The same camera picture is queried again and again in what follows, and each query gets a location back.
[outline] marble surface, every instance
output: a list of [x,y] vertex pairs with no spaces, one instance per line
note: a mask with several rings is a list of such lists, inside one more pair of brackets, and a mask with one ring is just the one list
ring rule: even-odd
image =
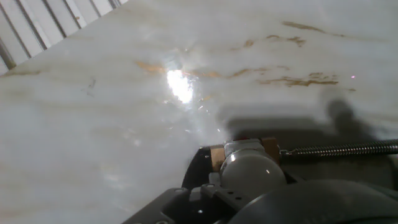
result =
[[125,3],[0,77],[1,223],[121,223],[236,136],[397,138],[397,10]]

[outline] spring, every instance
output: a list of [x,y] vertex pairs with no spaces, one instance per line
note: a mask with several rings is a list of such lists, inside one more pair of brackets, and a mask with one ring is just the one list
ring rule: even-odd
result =
[[281,150],[280,156],[291,157],[336,157],[354,155],[386,155],[398,153],[398,139],[336,146],[299,147],[292,151]]

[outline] black plastic part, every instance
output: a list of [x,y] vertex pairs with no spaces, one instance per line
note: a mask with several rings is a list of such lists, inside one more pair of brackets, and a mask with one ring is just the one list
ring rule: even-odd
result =
[[193,157],[182,182],[182,187],[192,190],[203,184],[209,183],[209,174],[213,171],[211,166],[211,152],[209,147],[203,147]]
[[175,203],[179,200],[184,201],[184,198],[188,198],[189,194],[190,191],[187,189],[168,189],[123,224],[156,223],[159,221],[166,221],[168,224],[174,224],[174,220],[165,215],[162,211],[167,204]]
[[229,224],[360,223],[398,218],[398,201],[346,180],[291,184],[253,200]]

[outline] machine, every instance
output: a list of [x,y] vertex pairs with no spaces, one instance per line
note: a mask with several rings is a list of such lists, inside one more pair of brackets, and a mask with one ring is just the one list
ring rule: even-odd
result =
[[398,192],[347,180],[304,180],[280,168],[289,157],[398,153],[398,140],[279,149],[242,139],[198,150],[182,187],[168,189],[123,224],[398,223]]

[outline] marble veining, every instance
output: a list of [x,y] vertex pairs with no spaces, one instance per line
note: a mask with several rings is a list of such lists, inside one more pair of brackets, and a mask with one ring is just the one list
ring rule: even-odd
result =
[[0,77],[1,223],[121,223],[242,134],[398,138],[397,7],[125,3]]

